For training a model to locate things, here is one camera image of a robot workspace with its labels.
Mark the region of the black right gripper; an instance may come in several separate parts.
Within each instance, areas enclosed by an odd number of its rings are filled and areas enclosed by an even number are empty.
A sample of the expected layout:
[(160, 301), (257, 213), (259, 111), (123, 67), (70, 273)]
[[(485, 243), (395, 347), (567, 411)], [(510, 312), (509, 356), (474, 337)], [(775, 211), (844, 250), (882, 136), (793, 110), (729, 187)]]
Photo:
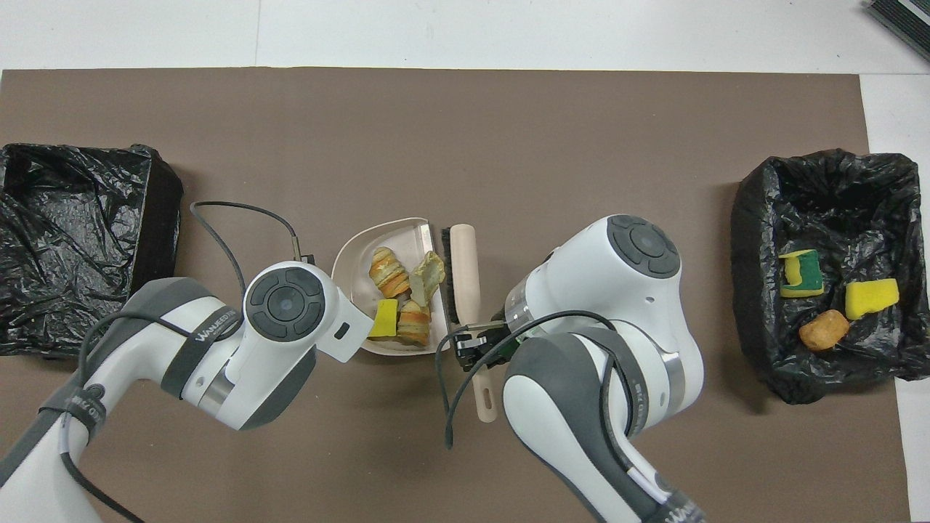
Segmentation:
[[(490, 348), (497, 350), (497, 357), (513, 357), (522, 342), (522, 334), (512, 334), (507, 321), (502, 317), (493, 317), (492, 321), (501, 325), (492, 328), (488, 335)], [(481, 347), (481, 336), (475, 337), (465, 328), (459, 328), (454, 333), (453, 351), (462, 371), (469, 372), (481, 360)]]

